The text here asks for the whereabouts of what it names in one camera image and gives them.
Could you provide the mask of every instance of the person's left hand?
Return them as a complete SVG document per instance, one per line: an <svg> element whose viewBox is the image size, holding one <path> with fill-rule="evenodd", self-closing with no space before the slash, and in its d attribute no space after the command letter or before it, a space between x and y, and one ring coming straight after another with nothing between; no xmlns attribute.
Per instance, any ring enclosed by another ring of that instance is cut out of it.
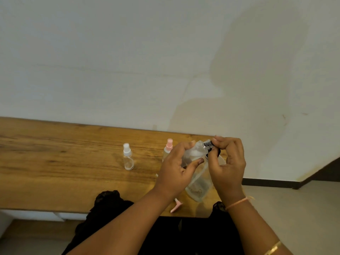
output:
<svg viewBox="0 0 340 255"><path fill-rule="evenodd" d="M181 167L185 150L194 145L195 141L178 143L163 161L154 190L169 201L176 198L188 186L196 168L204 162L203 158L199 158L191 162L186 169Z"/></svg>

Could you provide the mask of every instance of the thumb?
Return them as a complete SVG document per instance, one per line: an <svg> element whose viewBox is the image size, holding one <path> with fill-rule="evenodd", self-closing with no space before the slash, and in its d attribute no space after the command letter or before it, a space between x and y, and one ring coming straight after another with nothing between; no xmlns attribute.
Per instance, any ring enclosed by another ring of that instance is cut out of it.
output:
<svg viewBox="0 0 340 255"><path fill-rule="evenodd" d="M215 171L220 168L217 154L218 154L218 149L216 147L213 147L213 149L208 153L209 171Z"/></svg>
<svg viewBox="0 0 340 255"><path fill-rule="evenodd" d="M185 169L184 171L184 175L186 177L189 177L191 179L191 177L193 176L193 173L195 172L196 168L202 164L204 162L204 159L203 158L199 158L199 159L196 159L194 161L192 161L188 166L187 168Z"/></svg>

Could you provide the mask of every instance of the gold bangle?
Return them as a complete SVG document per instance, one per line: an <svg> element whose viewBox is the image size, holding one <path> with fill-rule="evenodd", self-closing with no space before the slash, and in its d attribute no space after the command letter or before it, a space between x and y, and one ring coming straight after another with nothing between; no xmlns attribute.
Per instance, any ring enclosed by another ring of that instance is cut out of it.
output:
<svg viewBox="0 0 340 255"><path fill-rule="evenodd" d="M272 254L274 251L276 251L278 249L278 247L281 245L281 241L278 241L269 251L267 251L265 253L265 255L270 255Z"/></svg>

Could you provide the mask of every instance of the person's right hand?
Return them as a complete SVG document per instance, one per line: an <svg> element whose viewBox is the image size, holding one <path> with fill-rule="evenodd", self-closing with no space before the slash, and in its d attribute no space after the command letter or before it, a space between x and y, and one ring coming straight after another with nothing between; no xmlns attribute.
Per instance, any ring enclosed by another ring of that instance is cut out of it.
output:
<svg viewBox="0 0 340 255"><path fill-rule="evenodd" d="M215 147L208 154L209 172L222 202L225 206L229 206L245 197L242 191L245 169L242 141L238 138L218 136L211 141ZM226 150L228 155L226 165L219 165L216 147Z"/></svg>

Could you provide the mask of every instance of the orange thread bracelet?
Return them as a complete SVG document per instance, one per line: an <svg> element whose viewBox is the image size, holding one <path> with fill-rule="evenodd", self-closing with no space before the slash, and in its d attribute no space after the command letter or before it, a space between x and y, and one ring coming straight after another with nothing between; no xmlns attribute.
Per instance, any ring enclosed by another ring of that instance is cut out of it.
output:
<svg viewBox="0 0 340 255"><path fill-rule="evenodd" d="M235 206L235 205L237 205L237 204L239 204L239 203L241 203L241 202L243 202L243 201L245 201L245 200L248 200L248 197L245 197L244 199L241 199L241 200L239 200L239 201L237 201L237 202L235 202L235 203L233 203L233 204L227 206L227 207L225 208L225 210L228 210L229 208L231 208L231 207L233 207L233 206Z"/></svg>

